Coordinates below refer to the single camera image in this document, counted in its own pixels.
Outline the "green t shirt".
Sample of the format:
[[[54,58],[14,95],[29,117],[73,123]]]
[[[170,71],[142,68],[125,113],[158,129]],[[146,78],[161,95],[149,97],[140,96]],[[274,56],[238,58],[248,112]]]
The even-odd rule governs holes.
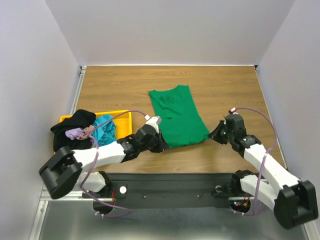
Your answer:
[[[188,85],[148,92],[159,128],[169,148],[199,144],[208,139],[209,130],[200,117]]]

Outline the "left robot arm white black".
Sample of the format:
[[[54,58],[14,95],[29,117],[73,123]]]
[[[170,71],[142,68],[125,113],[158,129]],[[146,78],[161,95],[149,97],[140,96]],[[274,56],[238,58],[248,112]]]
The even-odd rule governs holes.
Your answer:
[[[106,197],[111,193],[111,184],[105,174],[93,173],[94,168],[133,160],[144,151],[161,153],[167,149],[162,132],[145,124],[135,134],[98,148],[62,147],[40,168],[39,175],[53,200],[81,188]]]

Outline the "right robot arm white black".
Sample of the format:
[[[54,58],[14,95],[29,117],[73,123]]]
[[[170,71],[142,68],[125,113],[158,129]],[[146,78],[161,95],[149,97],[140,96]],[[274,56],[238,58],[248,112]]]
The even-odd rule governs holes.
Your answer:
[[[273,211],[278,223],[289,230],[319,217],[315,186],[301,181],[282,167],[254,135],[247,134],[241,115],[231,111],[208,137],[227,145],[252,164],[259,174],[238,170],[230,182],[235,195],[249,194]]]

